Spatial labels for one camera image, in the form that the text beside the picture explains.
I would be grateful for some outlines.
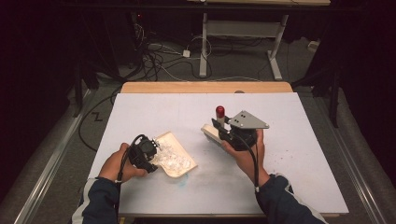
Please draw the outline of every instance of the person's left hand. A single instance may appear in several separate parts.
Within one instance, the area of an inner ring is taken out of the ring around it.
[[[129,147],[128,144],[122,143],[120,146],[120,150],[114,152],[102,166],[102,170],[99,173],[99,177],[103,177],[106,179],[115,182],[117,180],[117,176],[120,171],[120,165],[122,160],[122,155]],[[146,176],[148,172],[145,169],[137,169],[134,167],[129,160],[126,160],[125,166],[122,170],[122,183],[128,181],[133,176]]]

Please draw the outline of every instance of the white table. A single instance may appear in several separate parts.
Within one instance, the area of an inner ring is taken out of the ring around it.
[[[155,92],[145,88],[145,83],[134,85]],[[194,91],[194,86],[202,88],[206,84],[185,85],[189,87],[187,91]],[[207,85],[213,87],[221,83]],[[245,109],[270,124],[270,129],[264,131],[264,168],[269,173],[285,175],[296,195],[325,216],[348,212],[297,93],[121,93],[90,177],[99,174],[106,158],[119,149],[121,142],[130,143],[141,133],[151,138],[171,131],[198,164],[181,178],[169,177],[159,168],[145,178],[122,184],[121,216],[263,216],[253,184],[233,158],[207,141],[200,131],[205,123],[211,123],[217,105],[223,105],[229,117]]]
[[[282,6],[328,6],[330,0],[206,0],[204,4],[224,3],[224,4],[260,4],[260,5],[282,5]],[[279,66],[276,61],[277,50],[282,40],[283,32],[286,28],[289,15],[283,15],[280,22],[262,21],[214,21],[207,18],[204,13],[202,31],[202,53],[200,61],[200,77],[206,77],[207,36],[250,36],[250,37],[274,37],[275,43],[272,50],[267,51],[268,61],[271,65],[274,79],[282,80]]]

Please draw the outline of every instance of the sleeve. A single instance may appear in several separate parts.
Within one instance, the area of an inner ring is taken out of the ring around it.
[[[289,180],[283,175],[270,179],[256,194],[260,208],[273,223],[327,223],[319,212],[304,204],[293,194]]]
[[[73,224],[118,223],[114,205],[119,200],[116,184],[108,179],[88,179],[78,209],[72,216]]]

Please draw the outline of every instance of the hand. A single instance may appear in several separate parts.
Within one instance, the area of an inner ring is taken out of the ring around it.
[[[258,158],[258,166],[259,166],[259,187],[265,184],[270,176],[264,170],[263,162],[264,162],[264,153],[265,153],[265,145],[264,145],[264,133],[262,129],[256,130],[257,132],[257,143],[254,145],[251,150],[253,151],[256,158]],[[236,161],[236,164],[239,168],[247,174],[250,178],[251,182],[254,183],[254,162],[251,157],[251,154],[248,150],[245,151],[236,151],[228,142],[222,141],[221,142],[224,150],[228,152]]]
[[[102,170],[99,173],[99,177],[109,179],[113,182],[117,180],[117,176],[120,171],[120,164],[122,156],[126,149],[129,147],[128,144],[122,143],[120,150],[114,152],[102,166]],[[133,176],[146,176],[148,172],[145,169],[137,169],[134,167],[129,160],[126,160],[125,166],[122,170],[122,183],[128,181]]]

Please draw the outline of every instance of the wooden table edge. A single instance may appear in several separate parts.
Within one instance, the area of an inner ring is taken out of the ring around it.
[[[126,82],[121,93],[293,92],[288,82]]]

